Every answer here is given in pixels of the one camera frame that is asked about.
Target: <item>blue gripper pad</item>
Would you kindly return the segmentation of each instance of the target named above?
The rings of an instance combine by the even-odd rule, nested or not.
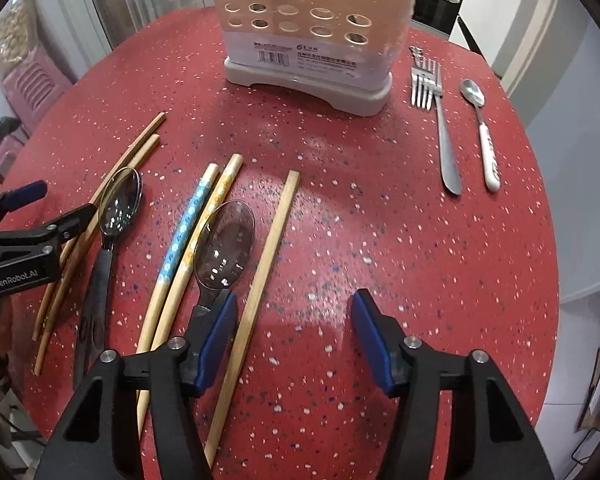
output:
[[[380,313],[368,290],[359,289],[351,299],[353,328],[374,381],[385,395],[395,397],[398,384],[392,374],[392,351],[389,345],[394,337],[398,341],[404,337],[400,324],[393,317]]]
[[[38,180],[9,191],[2,197],[2,207],[5,211],[16,211],[36,200],[40,200],[46,195],[46,182]]]
[[[218,374],[218,368],[224,355],[229,339],[234,334],[238,321],[238,305],[235,294],[229,294],[220,309],[216,323],[206,338],[205,345],[200,351],[198,361],[198,376],[194,384],[194,396],[202,397],[205,391],[213,385]]]

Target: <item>black spoon handle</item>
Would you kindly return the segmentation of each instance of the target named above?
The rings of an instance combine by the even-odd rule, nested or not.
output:
[[[113,266],[113,251],[101,249],[93,264],[91,278],[84,298],[84,306],[91,313],[89,349],[86,357],[87,369],[104,351],[107,338],[107,317],[109,314],[109,285]]]

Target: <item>fork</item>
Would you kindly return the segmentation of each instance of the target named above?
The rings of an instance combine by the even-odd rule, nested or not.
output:
[[[422,49],[417,46],[410,47],[413,53],[415,67],[411,68],[411,105],[418,108],[431,110],[433,87],[436,82],[436,61],[427,59],[422,55]]]

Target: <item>metal screw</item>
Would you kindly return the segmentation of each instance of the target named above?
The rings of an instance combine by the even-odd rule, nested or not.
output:
[[[118,357],[118,354],[116,354],[115,350],[105,350],[102,354],[100,354],[100,360],[103,363],[110,363],[116,357]]]
[[[167,346],[171,348],[171,350],[180,350],[184,346],[184,343],[184,338],[177,335],[167,341]]]
[[[417,338],[414,335],[408,335],[404,338],[404,344],[407,345],[408,348],[415,350],[422,346],[422,339]]]
[[[489,360],[489,354],[484,350],[474,350],[471,352],[471,357],[473,357],[479,363],[485,363]]]

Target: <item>utensil holder base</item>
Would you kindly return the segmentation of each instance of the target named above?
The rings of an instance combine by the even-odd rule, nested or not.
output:
[[[389,99],[394,80],[389,72],[384,84],[378,90],[370,91],[282,70],[241,65],[231,61],[228,56],[224,60],[224,74],[229,82],[237,85],[261,83],[305,92],[327,101],[336,110],[361,117],[370,117],[382,110]]]

